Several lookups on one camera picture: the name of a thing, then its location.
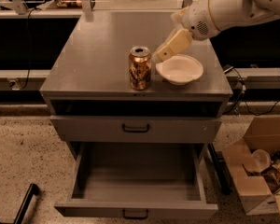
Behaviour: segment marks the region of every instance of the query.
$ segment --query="can top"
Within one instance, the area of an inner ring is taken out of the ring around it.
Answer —
[[[150,51],[147,47],[137,46],[131,49],[131,54],[134,57],[146,57],[150,54]]]

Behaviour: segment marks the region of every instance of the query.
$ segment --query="closed drawer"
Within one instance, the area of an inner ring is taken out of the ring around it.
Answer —
[[[52,116],[67,142],[211,143],[219,119]]]
[[[195,148],[186,144],[84,143],[66,217],[210,218]]]

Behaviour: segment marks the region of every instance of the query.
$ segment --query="gray cabinet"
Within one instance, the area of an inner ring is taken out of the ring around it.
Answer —
[[[199,162],[214,141],[231,88],[208,41],[185,53],[203,76],[185,86],[152,68],[148,89],[128,77],[133,45],[153,51],[173,29],[173,11],[95,11],[81,16],[41,93],[57,134],[77,161],[65,217],[209,218]]]

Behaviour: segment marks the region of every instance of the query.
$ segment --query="brown can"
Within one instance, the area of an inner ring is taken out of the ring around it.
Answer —
[[[132,88],[146,89],[151,80],[151,54],[147,47],[133,47],[129,55],[129,76]]]

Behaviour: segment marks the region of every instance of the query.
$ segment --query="drawer handle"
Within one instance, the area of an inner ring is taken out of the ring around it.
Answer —
[[[147,133],[149,129],[149,124],[146,127],[132,127],[122,124],[122,130],[126,133]]]
[[[122,210],[122,217],[128,220],[145,220],[148,219],[148,210],[146,210],[146,215],[143,217],[128,217],[126,216],[125,209]]]

